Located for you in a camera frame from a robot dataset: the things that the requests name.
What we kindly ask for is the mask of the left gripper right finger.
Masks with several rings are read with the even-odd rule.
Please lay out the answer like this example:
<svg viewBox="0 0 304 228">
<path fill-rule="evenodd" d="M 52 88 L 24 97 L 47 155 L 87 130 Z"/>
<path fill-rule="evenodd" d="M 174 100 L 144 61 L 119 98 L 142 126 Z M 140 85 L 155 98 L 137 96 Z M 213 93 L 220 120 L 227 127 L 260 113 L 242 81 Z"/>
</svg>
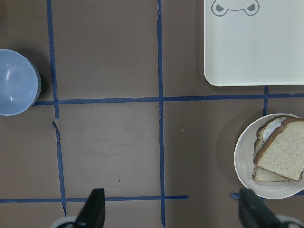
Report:
<svg viewBox="0 0 304 228">
<path fill-rule="evenodd" d="M 244 228 L 278 228 L 280 220 L 251 189 L 240 189 L 238 217 Z"/>
</svg>

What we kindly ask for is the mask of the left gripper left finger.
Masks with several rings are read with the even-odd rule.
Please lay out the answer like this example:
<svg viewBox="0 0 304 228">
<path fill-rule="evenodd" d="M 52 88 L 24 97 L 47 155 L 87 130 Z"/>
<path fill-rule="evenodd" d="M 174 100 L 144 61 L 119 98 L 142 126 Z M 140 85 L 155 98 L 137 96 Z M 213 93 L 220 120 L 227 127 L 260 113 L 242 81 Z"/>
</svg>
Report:
<svg viewBox="0 0 304 228">
<path fill-rule="evenodd" d="M 105 190 L 93 189 L 78 214 L 75 224 L 77 228 L 102 228 L 105 223 Z"/>
</svg>

